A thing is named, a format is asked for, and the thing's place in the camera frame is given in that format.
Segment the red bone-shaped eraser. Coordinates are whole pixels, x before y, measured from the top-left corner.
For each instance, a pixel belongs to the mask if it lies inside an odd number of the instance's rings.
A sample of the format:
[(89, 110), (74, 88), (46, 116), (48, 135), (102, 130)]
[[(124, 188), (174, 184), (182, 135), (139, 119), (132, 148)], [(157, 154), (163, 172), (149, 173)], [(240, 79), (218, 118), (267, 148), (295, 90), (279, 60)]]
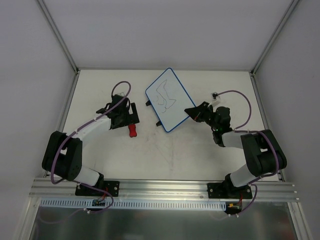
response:
[(130, 124), (128, 125), (128, 129), (129, 129), (129, 136), (131, 138), (137, 137), (137, 130), (136, 130), (136, 125), (135, 124)]

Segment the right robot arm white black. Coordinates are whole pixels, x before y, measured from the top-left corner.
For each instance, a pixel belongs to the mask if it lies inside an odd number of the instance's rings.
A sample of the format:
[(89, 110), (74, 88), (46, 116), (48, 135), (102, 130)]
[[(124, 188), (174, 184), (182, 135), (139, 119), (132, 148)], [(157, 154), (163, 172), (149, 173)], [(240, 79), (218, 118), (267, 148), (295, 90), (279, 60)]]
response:
[(226, 175), (224, 181), (213, 189), (214, 192), (224, 192), (228, 197), (235, 198), (245, 186), (271, 177), (287, 167), (287, 158), (271, 130), (233, 130), (230, 109), (220, 106), (213, 110), (208, 102), (184, 111), (195, 122), (210, 126), (216, 145), (243, 150), (245, 164)]

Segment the blue-framed whiteboard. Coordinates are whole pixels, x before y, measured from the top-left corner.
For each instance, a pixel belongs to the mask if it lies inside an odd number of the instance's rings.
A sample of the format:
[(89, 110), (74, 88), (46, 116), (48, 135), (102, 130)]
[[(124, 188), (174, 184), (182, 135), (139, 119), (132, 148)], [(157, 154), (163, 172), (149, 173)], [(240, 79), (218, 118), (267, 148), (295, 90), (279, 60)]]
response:
[(189, 118), (185, 109), (196, 105), (172, 68), (167, 68), (145, 90), (156, 116), (166, 133)]

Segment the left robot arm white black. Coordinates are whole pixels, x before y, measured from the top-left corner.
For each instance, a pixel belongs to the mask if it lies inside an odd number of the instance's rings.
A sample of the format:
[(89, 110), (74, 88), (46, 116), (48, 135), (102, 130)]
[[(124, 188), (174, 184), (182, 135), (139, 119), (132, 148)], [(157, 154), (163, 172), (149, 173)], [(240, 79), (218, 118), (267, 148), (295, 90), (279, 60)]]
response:
[(136, 137), (140, 122), (137, 107), (129, 98), (115, 94), (111, 102), (96, 111), (95, 117), (67, 134), (55, 131), (50, 135), (42, 168), (63, 180), (84, 184), (93, 195), (104, 191), (104, 176), (83, 166), (83, 149), (89, 141), (110, 130), (128, 127), (129, 136)]

